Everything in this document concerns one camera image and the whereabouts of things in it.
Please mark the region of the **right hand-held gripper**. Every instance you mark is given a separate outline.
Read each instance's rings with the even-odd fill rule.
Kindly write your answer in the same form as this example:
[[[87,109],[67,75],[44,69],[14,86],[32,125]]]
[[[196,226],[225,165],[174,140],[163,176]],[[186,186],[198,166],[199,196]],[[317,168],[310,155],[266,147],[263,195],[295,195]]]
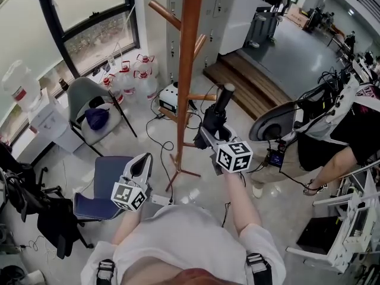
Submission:
[[[219,141],[203,126],[200,134],[206,146],[214,151],[210,156],[216,171],[216,175],[221,175],[223,171],[237,173],[249,169],[253,157],[252,149],[246,141],[239,141],[236,131],[224,124],[221,129]]]

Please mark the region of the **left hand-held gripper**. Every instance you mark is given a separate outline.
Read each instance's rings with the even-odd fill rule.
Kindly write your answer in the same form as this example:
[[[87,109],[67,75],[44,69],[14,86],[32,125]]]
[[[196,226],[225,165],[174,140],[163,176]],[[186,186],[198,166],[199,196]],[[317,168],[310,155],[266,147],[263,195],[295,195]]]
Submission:
[[[140,154],[130,160],[119,181],[114,183],[111,201],[122,210],[138,211],[150,199],[152,188],[149,180],[152,169],[151,153]]]

